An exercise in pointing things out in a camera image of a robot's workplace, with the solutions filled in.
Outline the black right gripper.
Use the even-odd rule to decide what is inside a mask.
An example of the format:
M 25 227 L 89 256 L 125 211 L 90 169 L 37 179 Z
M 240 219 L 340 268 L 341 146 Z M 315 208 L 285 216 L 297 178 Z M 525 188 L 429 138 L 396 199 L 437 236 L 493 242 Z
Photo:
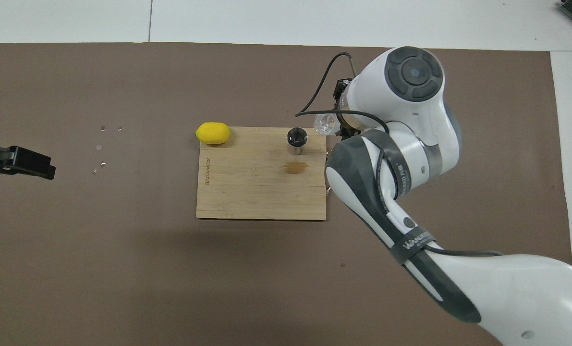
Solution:
M 341 114 L 341 112 L 345 110 L 345 99 L 341 97 L 341 95 L 343 92 L 345 92 L 345 89 L 352 81 L 352 78 L 338 79 L 336 81 L 333 91 L 333 98 L 339 100 L 335 101 L 333 110 L 337 114 Z M 341 141 L 344 141 L 351 138 L 352 136 L 358 136 L 360 133 L 361 131 L 359 129 L 353 128 L 347 123 L 343 123 L 339 125 L 339 130 L 336 132 L 336 136 L 340 136 Z

